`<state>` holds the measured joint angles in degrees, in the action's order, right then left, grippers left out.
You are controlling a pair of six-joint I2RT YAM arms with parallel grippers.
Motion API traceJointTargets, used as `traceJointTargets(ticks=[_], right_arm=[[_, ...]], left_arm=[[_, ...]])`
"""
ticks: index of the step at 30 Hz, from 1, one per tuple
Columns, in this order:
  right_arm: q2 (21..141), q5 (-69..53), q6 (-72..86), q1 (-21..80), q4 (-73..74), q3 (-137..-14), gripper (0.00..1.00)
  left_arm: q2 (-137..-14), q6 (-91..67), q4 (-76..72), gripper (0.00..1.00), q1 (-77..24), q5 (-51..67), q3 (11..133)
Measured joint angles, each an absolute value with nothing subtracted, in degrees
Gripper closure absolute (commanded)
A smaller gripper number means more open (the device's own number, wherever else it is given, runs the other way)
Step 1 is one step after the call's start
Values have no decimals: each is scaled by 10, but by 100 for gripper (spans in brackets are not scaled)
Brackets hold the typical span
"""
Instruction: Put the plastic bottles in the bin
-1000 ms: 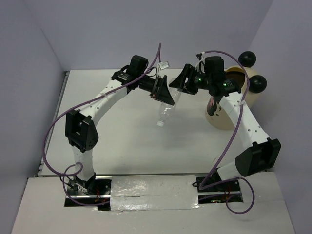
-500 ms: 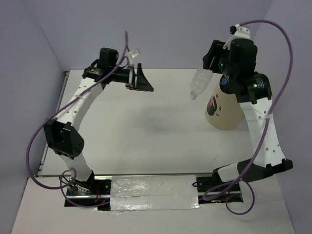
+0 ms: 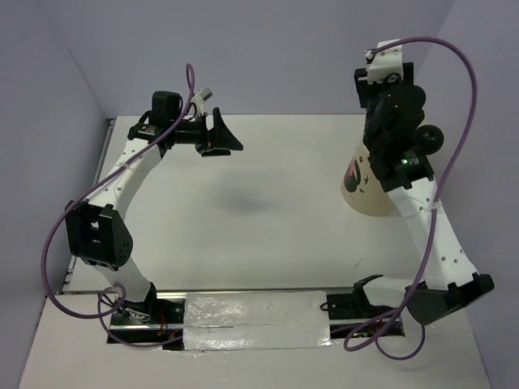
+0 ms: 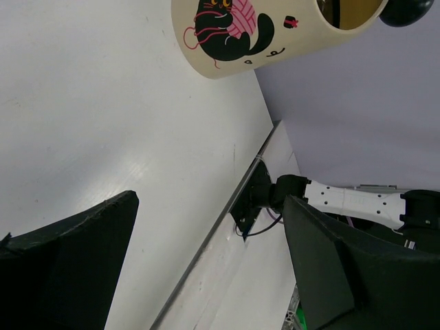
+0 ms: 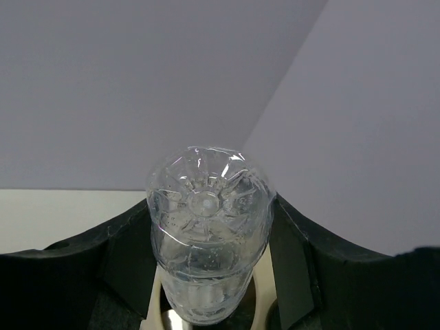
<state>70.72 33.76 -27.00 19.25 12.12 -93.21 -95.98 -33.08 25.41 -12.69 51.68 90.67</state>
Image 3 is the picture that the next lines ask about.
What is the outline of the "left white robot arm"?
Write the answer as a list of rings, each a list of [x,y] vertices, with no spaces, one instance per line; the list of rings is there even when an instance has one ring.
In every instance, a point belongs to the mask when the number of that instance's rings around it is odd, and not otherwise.
[[[202,157],[228,156],[241,151],[242,143],[231,133],[218,108],[213,126],[207,125],[204,103],[210,89],[197,92],[188,105],[192,118],[182,118],[182,98],[175,92],[157,91],[152,108],[127,133],[127,141],[114,167],[117,176],[75,205],[66,216],[71,253],[96,268],[118,293],[119,312],[141,323],[156,320],[168,309],[157,297],[131,257],[133,238],[125,224],[127,209],[149,173],[177,144],[188,144]]]

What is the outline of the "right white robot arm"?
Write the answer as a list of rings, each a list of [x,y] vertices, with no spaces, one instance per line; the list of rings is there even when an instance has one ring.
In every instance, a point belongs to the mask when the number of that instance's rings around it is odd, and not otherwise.
[[[355,282],[350,293],[328,298],[330,315],[374,318],[404,303],[428,325],[476,302],[495,283],[470,262],[435,198],[439,185],[428,157],[441,149],[444,134],[423,121],[426,93],[414,83],[413,63],[389,71],[358,68],[354,83],[366,116],[342,179],[343,198],[363,215],[399,212],[427,263],[417,281],[373,275]]]

